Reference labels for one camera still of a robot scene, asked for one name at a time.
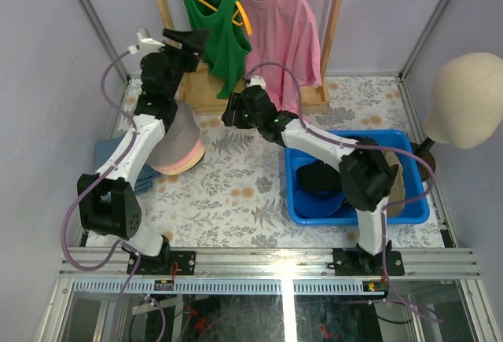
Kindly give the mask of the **peach bucket hat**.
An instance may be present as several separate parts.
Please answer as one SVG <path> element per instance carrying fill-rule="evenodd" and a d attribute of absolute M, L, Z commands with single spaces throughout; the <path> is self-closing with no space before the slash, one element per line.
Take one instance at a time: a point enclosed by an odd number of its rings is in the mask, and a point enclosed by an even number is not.
<path fill-rule="evenodd" d="M 166 170 L 166 175 L 179 175 L 182 172 L 188 171 L 191 168 L 195 167 L 198 165 L 200 161 L 204 158 L 205 151 L 201 151 L 200 153 L 195 153 L 193 156 L 191 156 L 190 159 L 188 159 L 185 163 L 173 167 L 171 169 Z"/>

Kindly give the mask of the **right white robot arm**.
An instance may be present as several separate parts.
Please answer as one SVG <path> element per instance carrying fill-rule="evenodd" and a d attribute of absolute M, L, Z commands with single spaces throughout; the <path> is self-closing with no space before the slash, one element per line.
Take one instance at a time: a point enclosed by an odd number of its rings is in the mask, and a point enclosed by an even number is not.
<path fill-rule="evenodd" d="M 388 275 L 387 206 L 397 171 L 376 143 L 341 138 L 305 122 L 302 116 L 279 111 L 259 85 L 232 93 L 222 121 L 227 127 L 255 128 L 268 142 L 311 155 L 333 168 L 345 201 L 358 220 L 358 265 L 366 274 Z"/>

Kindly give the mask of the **beige mannequin head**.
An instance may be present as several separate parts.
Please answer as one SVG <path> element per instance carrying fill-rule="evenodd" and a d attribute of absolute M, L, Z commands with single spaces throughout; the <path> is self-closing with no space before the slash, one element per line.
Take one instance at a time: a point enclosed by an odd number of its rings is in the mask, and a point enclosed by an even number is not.
<path fill-rule="evenodd" d="M 484 143 L 502 122 L 502 59 L 492 53 L 468 53 L 444 64 L 435 77 L 424 121 L 426 138 L 414 154 L 432 169 L 436 144 L 472 149 Z"/>

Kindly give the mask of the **blue plastic bin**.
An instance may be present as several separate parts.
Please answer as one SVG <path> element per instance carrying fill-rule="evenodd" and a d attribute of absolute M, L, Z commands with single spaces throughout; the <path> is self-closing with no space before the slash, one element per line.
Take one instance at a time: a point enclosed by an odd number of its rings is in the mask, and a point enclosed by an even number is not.
<path fill-rule="evenodd" d="M 371 138 L 378 145 L 395 147 L 412 153 L 412 146 L 406 133 L 399 130 L 363 130 L 343 131 L 331 130 L 343 138 Z M 297 170 L 312 164 L 316 158 L 297 149 L 285 148 L 285 190 L 289 218 L 300 226 L 357 226 L 357 212 L 349 204 L 343 204 L 342 192 L 307 192 L 298 182 Z M 402 154 L 397 155 L 403 168 L 403 187 L 405 198 L 418 197 L 424 193 L 424 188 L 416 161 Z M 430 215 L 428 202 L 421 198 L 413 203 L 405 204 L 398 216 L 391 217 L 388 212 L 388 224 L 421 224 Z"/>

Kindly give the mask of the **pink bucket hat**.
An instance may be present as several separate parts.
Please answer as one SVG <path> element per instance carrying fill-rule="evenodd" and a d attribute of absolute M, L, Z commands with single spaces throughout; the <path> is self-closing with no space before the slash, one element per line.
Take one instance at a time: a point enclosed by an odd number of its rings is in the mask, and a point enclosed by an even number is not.
<path fill-rule="evenodd" d="M 205 151 L 205 148 L 200 138 L 195 141 L 192 148 L 189 148 L 187 145 L 180 143 L 176 146 L 173 146 L 172 148 L 164 150 L 161 154 L 158 155 L 156 162 L 154 164 L 151 164 L 151 166 L 156 171 L 165 175 L 166 170 L 185 163 L 195 153 L 200 153 L 203 150 Z"/>

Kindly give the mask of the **black baseball cap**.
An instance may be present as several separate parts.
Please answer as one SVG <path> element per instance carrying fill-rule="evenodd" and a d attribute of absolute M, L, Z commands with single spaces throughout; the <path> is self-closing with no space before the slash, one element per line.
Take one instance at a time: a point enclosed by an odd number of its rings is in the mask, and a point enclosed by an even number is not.
<path fill-rule="evenodd" d="M 303 190 L 310 193 L 338 193 L 342 190 L 340 173 L 320 160 L 299 167 L 296 180 Z"/>

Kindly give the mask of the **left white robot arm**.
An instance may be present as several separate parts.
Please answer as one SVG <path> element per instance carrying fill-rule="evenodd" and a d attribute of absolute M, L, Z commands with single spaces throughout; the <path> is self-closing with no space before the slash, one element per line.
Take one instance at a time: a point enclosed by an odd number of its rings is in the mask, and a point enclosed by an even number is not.
<path fill-rule="evenodd" d="M 197 165 L 204 146 L 190 106 L 175 95 L 184 74 L 200 62 L 208 29 L 163 31 L 159 42 L 144 29 L 128 51 L 142 55 L 141 93 L 130 128 L 107 161 L 77 182 L 79 215 L 84 230 L 113 236 L 130 255 L 128 273 L 174 275 L 184 256 L 171 252 L 168 238 L 142 219 L 134 187 L 145 165 L 173 175 Z"/>

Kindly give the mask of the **grey bucket hat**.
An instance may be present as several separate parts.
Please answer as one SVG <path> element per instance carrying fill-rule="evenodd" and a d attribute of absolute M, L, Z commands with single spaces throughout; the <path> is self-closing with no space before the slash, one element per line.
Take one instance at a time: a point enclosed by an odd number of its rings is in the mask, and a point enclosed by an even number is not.
<path fill-rule="evenodd" d="M 192 148 L 195 141 L 200 138 L 200 129 L 196 124 L 195 114 L 192 108 L 184 101 L 176 101 L 178 110 L 175 114 L 174 121 L 171 124 L 168 132 L 156 144 L 147 159 L 147 164 L 151 166 L 156 162 L 156 158 L 164 150 L 172 148 L 177 144 L 182 143 Z"/>

